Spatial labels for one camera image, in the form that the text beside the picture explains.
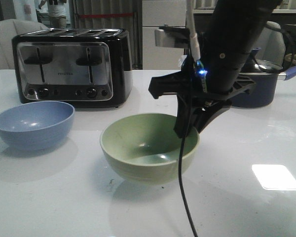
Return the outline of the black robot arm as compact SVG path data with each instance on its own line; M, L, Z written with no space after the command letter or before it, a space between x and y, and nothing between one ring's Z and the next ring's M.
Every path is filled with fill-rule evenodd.
M201 132L213 119L227 111L231 98L250 92L255 83L239 76L278 0L220 0L209 26L198 33L193 2L186 3L186 26L162 26L155 31L161 47L182 47L188 53L181 70L150 81L153 98L176 95L174 131L180 138L192 128Z

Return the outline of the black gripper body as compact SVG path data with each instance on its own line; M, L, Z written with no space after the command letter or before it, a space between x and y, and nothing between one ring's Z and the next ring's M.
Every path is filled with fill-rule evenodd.
M238 77L226 94L204 91L206 73L200 61L194 63L187 55L179 72L151 78L148 90L153 98L177 96L174 132L179 138L186 137L192 128L200 133L212 120L230 109L231 98L242 92L251 93L256 86L250 78Z

